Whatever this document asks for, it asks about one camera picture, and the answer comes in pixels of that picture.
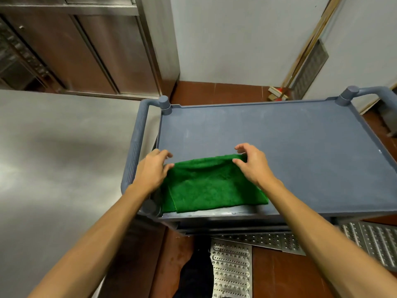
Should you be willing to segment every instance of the hand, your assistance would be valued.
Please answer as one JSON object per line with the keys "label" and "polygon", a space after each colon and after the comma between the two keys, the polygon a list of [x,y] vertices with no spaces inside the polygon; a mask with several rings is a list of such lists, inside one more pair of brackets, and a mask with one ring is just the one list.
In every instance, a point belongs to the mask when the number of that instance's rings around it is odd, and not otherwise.
{"label": "hand", "polygon": [[173,163],[164,165],[172,154],[168,150],[154,149],[138,164],[133,184],[144,188],[148,193],[153,192],[163,183],[167,171],[174,167]]}
{"label": "hand", "polygon": [[267,185],[274,182],[281,182],[271,171],[265,154],[255,146],[248,143],[238,144],[235,148],[239,154],[247,154],[247,163],[240,159],[233,159],[245,177],[256,186],[265,189]]}

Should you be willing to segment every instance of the gray plastic cart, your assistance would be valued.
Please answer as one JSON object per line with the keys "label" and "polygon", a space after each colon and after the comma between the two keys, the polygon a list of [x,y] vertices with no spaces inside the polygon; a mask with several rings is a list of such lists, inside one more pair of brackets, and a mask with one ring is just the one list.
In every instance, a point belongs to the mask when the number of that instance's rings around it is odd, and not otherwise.
{"label": "gray plastic cart", "polygon": [[[397,111],[387,87],[348,87],[326,100],[232,105],[170,105],[166,96],[141,101],[122,180],[134,179],[149,105],[161,108],[156,147],[173,162],[235,153],[249,142],[266,153],[274,174],[309,207],[333,224],[397,212],[397,164],[351,104],[377,94]],[[247,234],[287,231],[275,207],[236,206],[162,213],[158,193],[140,210],[185,234]]]}

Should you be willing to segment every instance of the cart handle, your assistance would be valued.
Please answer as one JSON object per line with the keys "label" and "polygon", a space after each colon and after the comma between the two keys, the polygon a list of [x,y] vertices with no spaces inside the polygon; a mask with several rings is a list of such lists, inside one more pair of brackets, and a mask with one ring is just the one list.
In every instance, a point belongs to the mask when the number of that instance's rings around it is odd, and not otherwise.
{"label": "cart handle", "polygon": [[138,114],[136,115],[134,131],[129,145],[126,166],[124,168],[123,179],[121,184],[122,194],[135,178],[136,167],[141,154],[143,141],[143,132],[145,130],[146,119],[148,117],[149,106],[157,106],[161,109],[162,115],[169,115],[172,112],[171,104],[168,97],[160,96],[159,99],[144,99],[139,103]]}
{"label": "cart handle", "polygon": [[388,87],[359,88],[357,86],[348,86],[343,93],[338,96],[335,103],[340,106],[347,106],[353,98],[367,94],[378,95],[389,108],[397,112],[397,95]]}

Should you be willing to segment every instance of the cart top tray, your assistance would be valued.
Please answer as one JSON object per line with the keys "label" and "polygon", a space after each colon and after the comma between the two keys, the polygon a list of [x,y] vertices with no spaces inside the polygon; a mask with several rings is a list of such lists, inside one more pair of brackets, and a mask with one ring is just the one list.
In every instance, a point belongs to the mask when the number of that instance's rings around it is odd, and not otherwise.
{"label": "cart top tray", "polygon": [[[264,151],[274,174],[326,216],[397,211],[397,165],[352,104],[336,98],[234,105],[172,105],[162,115],[157,146],[173,162],[235,153],[248,142]],[[274,206],[237,206],[164,219],[278,215]]]}

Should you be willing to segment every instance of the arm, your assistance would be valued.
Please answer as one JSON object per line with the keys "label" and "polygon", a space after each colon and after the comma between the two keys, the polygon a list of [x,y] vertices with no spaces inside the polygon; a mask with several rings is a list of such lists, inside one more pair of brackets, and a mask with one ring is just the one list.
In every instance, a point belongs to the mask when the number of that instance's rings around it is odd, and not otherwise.
{"label": "arm", "polygon": [[247,153],[248,161],[233,159],[233,162],[266,193],[305,252],[342,298],[396,297],[395,277],[285,188],[273,175],[263,152],[248,143],[235,149]]}
{"label": "arm", "polygon": [[167,150],[153,150],[136,170],[126,193],[44,276],[28,298],[87,298],[99,285],[124,234],[146,197],[158,188],[173,164]]}

